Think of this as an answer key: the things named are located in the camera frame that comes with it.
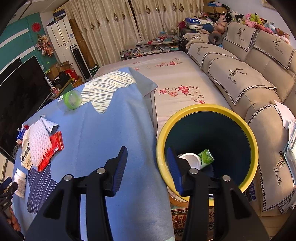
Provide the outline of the person's left hand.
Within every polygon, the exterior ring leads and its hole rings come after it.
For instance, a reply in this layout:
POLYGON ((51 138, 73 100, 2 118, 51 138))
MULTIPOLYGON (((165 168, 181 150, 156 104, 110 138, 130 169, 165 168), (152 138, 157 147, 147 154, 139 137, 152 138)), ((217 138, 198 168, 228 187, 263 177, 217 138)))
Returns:
POLYGON ((9 207, 9 212, 10 212, 11 217, 7 219, 7 222, 13 227, 13 229, 15 231, 20 232, 21 226, 20 226, 18 219, 16 218, 11 206, 9 207))

